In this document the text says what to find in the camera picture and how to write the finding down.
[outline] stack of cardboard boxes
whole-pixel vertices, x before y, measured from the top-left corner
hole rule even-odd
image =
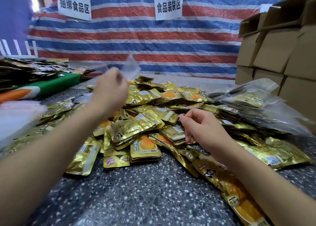
[[[270,78],[273,93],[316,122],[316,0],[285,0],[243,20],[236,84]],[[306,125],[316,134],[316,124]]]

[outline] forearm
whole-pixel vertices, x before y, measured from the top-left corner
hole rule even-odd
[[[87,105],[28,147],[0,161],[0,225],[23,223],[100,124]]]
[[[223,162],[276,226],[315,225],[316,202],[237,143]]]

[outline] person's left hand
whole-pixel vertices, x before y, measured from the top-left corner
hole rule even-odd
[[[128,80],[122,76],[118,68],[111,68],[97,80],[88,105],[101,113],[105,120],[124,105],[128,89]]]

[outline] blue wall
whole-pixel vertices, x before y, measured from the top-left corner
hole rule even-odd
[[[31,0],[0,0],[0,9],[0,39],[7,40],[11,54],[17,54],[13,42],[17,39],[22,54],[27,54],[24,41],[33,14]]]

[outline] gray tabletop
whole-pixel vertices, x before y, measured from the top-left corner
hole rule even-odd
[[[232,81],[154,75],[154,82],[204,91]],[[67,89],[46,99],[64,100],[82,89]],[[316,159],[315,138],[287,139]],[[279,171],[316,199],[316,165]],[[104,171],[97,157],[89,176],[62,177],[29,218],[29,225],[242,225],[219,192],[202,178],[192,177],[172,155],[163,152],[157,163]]]

